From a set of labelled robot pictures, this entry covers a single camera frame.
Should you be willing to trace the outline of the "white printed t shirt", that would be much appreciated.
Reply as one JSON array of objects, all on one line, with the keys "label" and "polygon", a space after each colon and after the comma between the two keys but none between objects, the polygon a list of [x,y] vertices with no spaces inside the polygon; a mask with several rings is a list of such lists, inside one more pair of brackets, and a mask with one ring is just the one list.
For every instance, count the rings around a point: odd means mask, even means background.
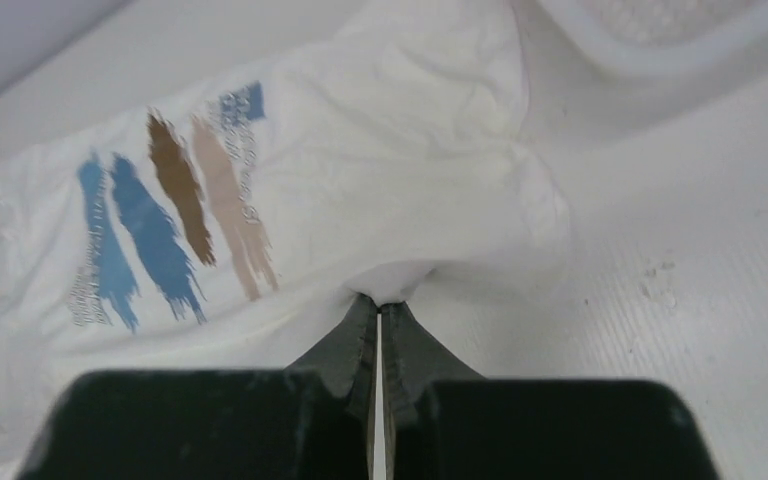
[{"label": "white printed t shirt", "polygon": [[528,107],[511,2],[373,1],[0,160],[0,479],[86,372],[283,366],[432,273],[552,291],[570,213]]}]

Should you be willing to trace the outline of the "white plastic basket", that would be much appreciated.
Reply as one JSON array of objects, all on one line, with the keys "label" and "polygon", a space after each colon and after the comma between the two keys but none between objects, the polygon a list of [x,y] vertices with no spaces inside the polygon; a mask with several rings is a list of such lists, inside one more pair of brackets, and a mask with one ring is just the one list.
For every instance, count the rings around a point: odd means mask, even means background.
[{"label": "white plastic basket", "polygon": [[768,1],[518,1],[544,144],[613,142],[768,74]]}]

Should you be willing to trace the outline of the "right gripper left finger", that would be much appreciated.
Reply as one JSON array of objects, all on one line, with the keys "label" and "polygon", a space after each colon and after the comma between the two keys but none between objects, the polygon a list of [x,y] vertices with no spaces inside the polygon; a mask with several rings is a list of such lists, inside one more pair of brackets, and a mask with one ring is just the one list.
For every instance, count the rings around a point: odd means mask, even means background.
[{"label": "right gripper left finger", "polygon": [[105,370],[57,399],[21,479],[368,479],[378,310],[282,369]]}]

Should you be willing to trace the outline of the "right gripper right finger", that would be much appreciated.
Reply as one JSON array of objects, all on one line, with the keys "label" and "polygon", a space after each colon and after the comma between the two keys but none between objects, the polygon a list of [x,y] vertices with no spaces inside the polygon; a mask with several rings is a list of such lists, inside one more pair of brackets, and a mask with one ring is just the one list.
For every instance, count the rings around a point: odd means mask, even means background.
[{"label": "right gripper right finger", "polygon": [[640,379],[478,374],[404,303],[381,308],[391,479],[715,479],[695,419]]}]

